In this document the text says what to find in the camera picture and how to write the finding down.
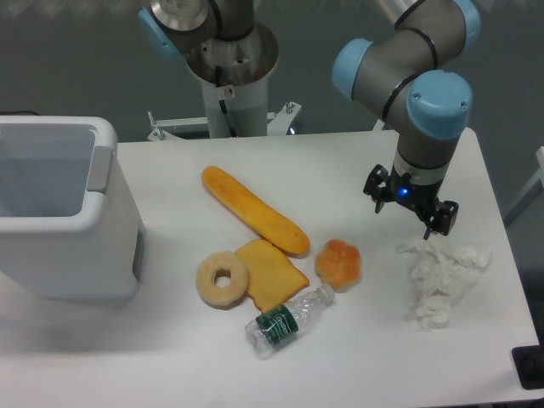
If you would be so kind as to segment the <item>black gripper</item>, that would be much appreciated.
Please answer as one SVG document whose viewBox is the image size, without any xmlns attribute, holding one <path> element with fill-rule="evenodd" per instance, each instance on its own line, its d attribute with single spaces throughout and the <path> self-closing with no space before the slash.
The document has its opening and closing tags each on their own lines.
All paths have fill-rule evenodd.
<svg viewBox="0 0 544 408">
<path fill-rule="evenodd" d="M 380 213 L 387 202 L 396 202 L 414 212 L 426 225 L 426 241 L 431 234 L 447 236 L 456 222 L 459 204 L 439 201 L 441 185 L 441 167 L 420 168 L 396 161 L 390 175 L 377 164 L 368 175 L 363 192 L 374 202 L 375 213 Z"/>
</svg>

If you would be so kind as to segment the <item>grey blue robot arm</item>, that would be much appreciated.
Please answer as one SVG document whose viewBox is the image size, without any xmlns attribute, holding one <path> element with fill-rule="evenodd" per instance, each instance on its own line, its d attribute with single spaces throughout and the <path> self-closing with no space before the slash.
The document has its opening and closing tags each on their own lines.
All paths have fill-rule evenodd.
<svg viewBox="0 0 544 408">
<path fill-rule="evenodd" d="M 377 207 L 396 202 L 414 212 L 428 234 L 447 235 L 458 212 L 439 189 L 468 124 L 473 93 L 443 66 L 480 33 L 469 1 L 383 1 L 394 34 L 374 44 L 345 45 L 331 79 L 399 135 L 393 166 L 376 166 L 364 192 Z M 168 60 L 182 59 L 201 82 L 214 138 L 267 132 L 268 79 L 279 59 L 274 34 L 251 1 L 151 1 L 139 11 L 144 34 Z"/>
</svg>

